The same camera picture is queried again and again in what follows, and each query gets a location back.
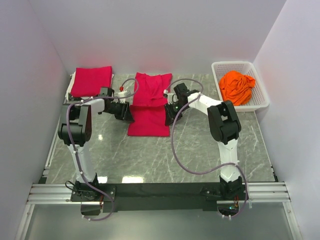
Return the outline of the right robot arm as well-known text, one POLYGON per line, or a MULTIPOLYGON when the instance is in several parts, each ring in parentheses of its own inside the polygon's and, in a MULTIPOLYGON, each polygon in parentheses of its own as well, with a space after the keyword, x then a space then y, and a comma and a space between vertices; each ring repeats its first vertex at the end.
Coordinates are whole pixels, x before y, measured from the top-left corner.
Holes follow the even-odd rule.
POLYGON ((191 171, 182 165, 176 154, 174 130, 177 121, 183 116, 184 110, 192 108, 207 116, 210 134, 218 144, 220 165, 215 168, 221 169, 218 196, 230 200, 239 195, 244 189, 242 182, 245 179, 238 168, 237 153, 238 138, 242 127, 233 103, 229 100, 215 100, 198 90, 189 90, 184 83, 176 85, 174 93, 165 89, 163 96, 167 99, 167 103, 164 105, 165 125, 171 126, 171 150, 178 165, 193 175, 205 175, 212 172, 211 170, 191 171))

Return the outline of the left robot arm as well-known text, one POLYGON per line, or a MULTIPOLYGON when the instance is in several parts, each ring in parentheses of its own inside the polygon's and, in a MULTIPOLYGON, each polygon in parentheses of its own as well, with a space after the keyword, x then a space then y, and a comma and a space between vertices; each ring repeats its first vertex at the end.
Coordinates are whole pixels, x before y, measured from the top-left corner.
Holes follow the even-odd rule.
POLYGON ((76 169, 76 181, 72 184, 73 196, 87 201, 103 197, 89 151, 92 116, 107 113, 114 115, 117 120, 133 123, 130 103, 127 101, 132 96, 134 93, 124 90, 122 86, 117 93, 110 87, 102 87, 96 96, 63 104, 58 137, 68 147, 76 169))

